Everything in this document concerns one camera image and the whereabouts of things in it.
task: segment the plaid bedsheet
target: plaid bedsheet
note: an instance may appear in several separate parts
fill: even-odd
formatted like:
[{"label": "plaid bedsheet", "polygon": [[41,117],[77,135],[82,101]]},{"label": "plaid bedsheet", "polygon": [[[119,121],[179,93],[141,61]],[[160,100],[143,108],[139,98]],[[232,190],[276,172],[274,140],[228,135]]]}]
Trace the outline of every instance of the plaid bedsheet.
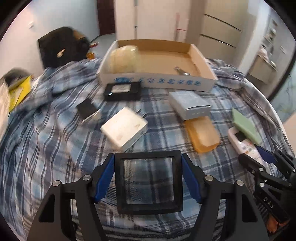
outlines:
[{"label": "plaid bedsheet", "polygon": [[[58,70],[46,69],[29,97],[9,116],[9,126],[0,144],[0,211],[24,239],[54,180],[76,181],[102,164],[108,153],[116,152],[100,127],[124,106],[146,112],[148,121],[148,132],[128,151],[180,150],[206,174],[224,182],[241,179],[250,190],[253,178],[239,165],[238,155],[227,137],[232,127],[232,107],[255,124],[264,148],[292,154],[268,103],[243,80],[241,72],[222,61],[211,61],[219,79],[217,84],[210,93],[199,93],[212,104],[210,118],[221,142],[213,151],[200,155],[194,151],[182,120],[168,103],[169,90],[144,88],[141,101],[105,102],[104,87],[95,78],[99,64],[100,60],[83,60]],[[101,109],[102,118],[82,125],[75,107],[86,98]],[[154,203],[170,199],[169,161],[130,161],[125,169],[129,202],[139,203],[143,196],[146,202]],[[272,165],[268,171],[279,175]],[[110,240],[182,240],[189,235],[200,209],[185,182],[183,201],[183,211],[179,213],[119,215],[113,177],[106,197],[96,207]],[[219,236],[224,211],[225,203],[221,202],[214,240]],[[74,202],[72,213],[77,222]],[[77,238],[82,239],[79,228]]]}]

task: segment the plaid fabric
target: plaid fabric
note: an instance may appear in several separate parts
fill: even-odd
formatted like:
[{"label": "plaid fabric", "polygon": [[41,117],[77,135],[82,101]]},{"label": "plaid fabric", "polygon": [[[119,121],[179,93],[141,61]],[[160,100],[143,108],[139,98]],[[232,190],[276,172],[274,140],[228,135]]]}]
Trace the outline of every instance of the plaid fabric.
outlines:
[{"label": "plaid fabric", "polygon": [[[292,154],[269,103],[233,66],[222,61],[211,62],[219,80],[210,93],[199,94],[212,104],[210,118],[221,142],[216,149],[198,154],[183,121],[169,105],[169,90],[144,88],[141,101],[105,102],[104,87],[95,78],[99,64],[100,60],[83,60],[58,70],[47,69],[28,98],[9,116],[9,126],[0,145],[0,211],[24,239],[54,180],[76,181],[102,164],[108,153],[116,152],[100,127],[124,106],[146,112],[148,121],[148,132],[128,151],[180,150],[206,174],[224,182],[241,179],[250,190],[253,177],[239,165],[238,154],[227,137],[228,129],[233,126],[233,107],[254,123],[264,148],[278,148]],[[101,109],[102,118],[82,125],[75,107],[86,98],[91,98]],[[273,165],[266,166],[271,174],[279,175]],[[171,198],[169,160],[127,161],[125,172],[128,202],[156,203]],[[183,202],[183,211],[179,213],[119,215],[113,177],[106,197],[96,208],[109,240],[182,240],[189,235],[200,210],[185,182]],[[224,211],[225,202],[221,201],[214,240],[219,237]],[[72,213],[77,222],[74,202]],[[77,238],[82,239],[79,228]]]}]

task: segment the blue gripper pad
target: blue gripper pad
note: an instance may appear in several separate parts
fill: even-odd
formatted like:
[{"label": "blue gripper pad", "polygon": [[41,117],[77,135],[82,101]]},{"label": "blue gripper pad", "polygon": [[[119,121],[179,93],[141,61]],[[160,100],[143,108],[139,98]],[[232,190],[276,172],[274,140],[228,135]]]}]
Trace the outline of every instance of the blue gripper pad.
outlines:
[{"label": "blue gripper pad", "polygon": [[259,154],[261,155],[262,159],[265,162],[267,162],[269,164],[271,164],[271,163],[275,164],[276,163],[276,160],[275,160],[275,157],[274,157],[273,153],[271,153],[270,151],[264,149],[261,146],[258,146],[258,145],[255,145],[255,146],[256,146]]},{"label": "blue gripper pad", "polygon": [[198,181],[196,180],[189,164],[187,163],[187,161],[182,155],[181,155],[181,160],[182,160],[182,174],[187,184],[190,195],[198,203],[201,203],[202,197],[200,195],[200,187],[199,187]]},{"label": "blue gripper pad", "polygon": [[96,184],[96,195],[94,197],[95,202],[99,202],[102,198],[105,197],[107,193],[108,187],[114,174],[114,160],[114,155],[112,155],[104,172],[101,175],[101,178]]}]

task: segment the metal screw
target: metal screw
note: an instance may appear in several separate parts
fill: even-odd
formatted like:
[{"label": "metal screw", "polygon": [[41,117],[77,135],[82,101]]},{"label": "metal screw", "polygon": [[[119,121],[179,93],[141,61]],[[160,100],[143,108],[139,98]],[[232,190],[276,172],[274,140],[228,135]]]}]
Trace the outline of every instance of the metal screw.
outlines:
[{"label": "metal screw", "polygon": [[82,179],[85,181],[88,181],[88,180],[90,180],[90,178],[91,178],[91,176],[87,174],[87,175],[84,175]]},{"label": "metal screw", "polygon": [[52,184],[54,185],[54,187],[57,187],[61,182],[60,181],[54,181]]},{"label": "metal screw", "polygon": [[214,178],[213,178],[211,175],[206,175],[206,176],[205,176],[205,179],[206,179],[207,181],[213,181],[213,180],[214,180]]},{"label": "metal screw", "polygon": [[237,180],[237,185],[243,186],[244,185],[244,182],[242,180]]}]

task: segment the white box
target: white box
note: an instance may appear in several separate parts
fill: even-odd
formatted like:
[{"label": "white box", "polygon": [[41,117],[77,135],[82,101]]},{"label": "white box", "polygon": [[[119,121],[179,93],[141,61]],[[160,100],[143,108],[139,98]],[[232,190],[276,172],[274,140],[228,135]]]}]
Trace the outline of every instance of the white box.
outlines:
[{"label": "white box", "polygon": [[193,91],[170,92],[170,105],[183,120],[190,120],[210,114],[212,106]]},{"label": "white box", "polygon": [[[138,71],[136,73],[110,73],[111,52],[126,45],[136,45],[139,49]],[[175,66],[191,75],[178,75],[174,70]],[[114,41],[96,74],[104,86],[109,83],[141,81],[141,86],[147,88],[195,91],[210,91],[217,80],[216,75],[195,45],[156,39]]]},{"label": "white box", "polygon": [[147,124],[144,118],[124,107],[101,126],[101,131],[116,149],[125,152],[147,132]]}]

